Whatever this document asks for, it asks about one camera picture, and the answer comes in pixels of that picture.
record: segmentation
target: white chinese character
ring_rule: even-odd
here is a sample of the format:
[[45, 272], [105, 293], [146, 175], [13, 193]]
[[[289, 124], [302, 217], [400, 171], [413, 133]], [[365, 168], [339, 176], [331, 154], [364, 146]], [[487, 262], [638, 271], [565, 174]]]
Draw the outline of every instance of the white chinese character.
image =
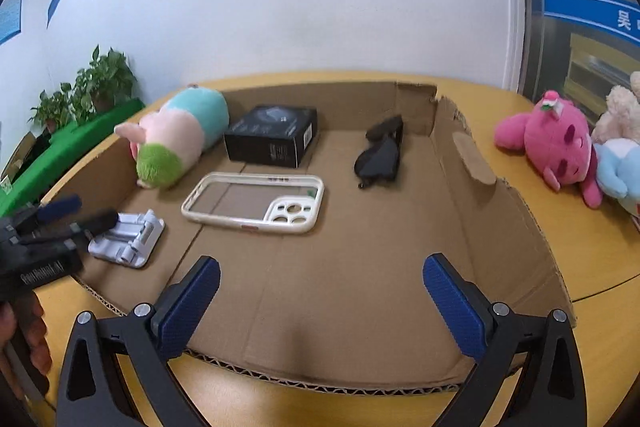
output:
[[631, 31], [631, 20], [629, 20], [629, 12], [618, 10], [618, 28], [624, 28], [628, 32]]

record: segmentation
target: green fuzzy patch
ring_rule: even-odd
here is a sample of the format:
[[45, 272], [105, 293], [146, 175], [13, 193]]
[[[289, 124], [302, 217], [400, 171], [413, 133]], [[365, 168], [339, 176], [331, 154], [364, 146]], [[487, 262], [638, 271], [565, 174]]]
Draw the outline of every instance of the green fuzzy patch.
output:
[[182, 162], [164, 145], [145, 143], [138, 152], [136, 171], [147, 185], [170, 187], [182, 176]]

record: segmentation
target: green tablecloth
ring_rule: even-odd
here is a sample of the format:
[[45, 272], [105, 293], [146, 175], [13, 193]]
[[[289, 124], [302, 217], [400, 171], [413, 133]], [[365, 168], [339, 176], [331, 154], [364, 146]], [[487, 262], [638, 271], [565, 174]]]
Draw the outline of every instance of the green tablecloth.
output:
[[9, 194], [0, 190], [0, 216], [36, 201], [82, 156], [113, 133], [113, 127], [132, 117], [145, 105], [137, 98], [127, 100], [95, 120], [78, 126], [73, 121], [51, 136], [50, 147], [38, 156], [15, 181]]

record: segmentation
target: blue framed poster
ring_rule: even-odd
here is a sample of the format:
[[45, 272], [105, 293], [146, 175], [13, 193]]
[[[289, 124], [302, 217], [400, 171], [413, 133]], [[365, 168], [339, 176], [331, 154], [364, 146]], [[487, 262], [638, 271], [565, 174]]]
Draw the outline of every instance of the blue framed poster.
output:
[[22, 0], [2, 0], [0, 4], [0, 44], [21, 31]]

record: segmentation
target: potted plant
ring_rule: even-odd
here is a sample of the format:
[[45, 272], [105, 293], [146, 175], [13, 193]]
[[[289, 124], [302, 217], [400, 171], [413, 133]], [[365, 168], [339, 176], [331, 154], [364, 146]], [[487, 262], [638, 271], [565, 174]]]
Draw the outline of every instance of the potted plant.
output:
[[89, 67], [78, 70], [70, 99], [78, 124], [111, 110], [116, 101], [130, 98], [135, 81], [123, 53], [111, 48], [100, 55], [100, 46], [96, 46]]
[[59, 128], [64, 127], [69, 122], [69, 99], [68, 93], [71, 84], [62, 84], [61, 90], [56, 91], [52, 96], [45, 91], [40, 93], [40, 104], [38, 107], [31, 107], [36, 113], [29, 119], [39, 125], [44, 125], [50, 134], [55, 133]]

